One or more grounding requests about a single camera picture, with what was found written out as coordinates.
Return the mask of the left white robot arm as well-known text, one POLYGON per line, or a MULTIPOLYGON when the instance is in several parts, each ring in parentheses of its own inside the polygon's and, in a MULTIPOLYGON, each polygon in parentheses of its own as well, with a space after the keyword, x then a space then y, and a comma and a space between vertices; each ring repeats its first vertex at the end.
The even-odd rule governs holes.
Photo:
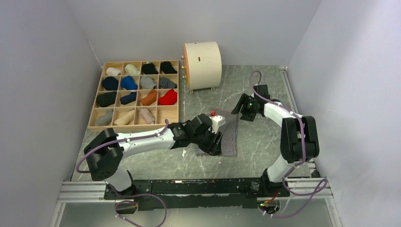
POLYGON ((116 133, 112 128, 101 131, 84 149, 84 157, 76 166, 87 163, 87 173, 93 181, 105 181, 124 199, 134 195, 135 185, 131 173, 120 163, 130 156, 153 150, 185 148, 195 144, 211 156, 221 154, 222 132, 226 119, 220 115, 200 114, 186 122, 169 123, 151 131, 116 133))

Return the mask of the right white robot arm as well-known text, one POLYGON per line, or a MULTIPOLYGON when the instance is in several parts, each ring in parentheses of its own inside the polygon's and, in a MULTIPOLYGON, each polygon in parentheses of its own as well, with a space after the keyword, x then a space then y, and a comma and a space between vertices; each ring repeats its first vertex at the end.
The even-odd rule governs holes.
POLYGON ((232 114, 240 114, 241 120, 252 122, 257 114, 273 120, 281 127, 280 156, 264 175, 260 183, 261 193, 272 196, 278 190, 278 183, 290 171, 320 153, 316 121, 312 116, 297 114, 279 100, 271 99, 267 85, 253 86, 253 94, 242 94, 232 114))

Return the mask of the pink beige underwear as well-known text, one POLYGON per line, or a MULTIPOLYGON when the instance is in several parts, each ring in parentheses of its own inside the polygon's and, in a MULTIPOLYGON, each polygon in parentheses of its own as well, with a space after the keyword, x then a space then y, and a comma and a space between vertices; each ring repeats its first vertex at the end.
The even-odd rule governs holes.
POLYGON ((139 111, 140 117, 145 121, 146 124, 155 124, 156 119, 152 115, 149 109, 143 108, 139 111))

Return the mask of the grey striped underwear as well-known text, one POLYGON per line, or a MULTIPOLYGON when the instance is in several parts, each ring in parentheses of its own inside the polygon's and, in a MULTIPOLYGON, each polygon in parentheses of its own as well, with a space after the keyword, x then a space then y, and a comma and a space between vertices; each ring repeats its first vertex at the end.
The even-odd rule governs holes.
MULTIPOLYGON (((238 115, 231 114, 229 111, 213 108, 217 115, 224 116, 226 123, 219 128, 222 133, 221 142, 221 155, 224 157, 234 157, 237 156, 237 136, 238 136, 238 115)), ((197 155, 207 155, 203 151, 197 149, 195 150, 197 155)))

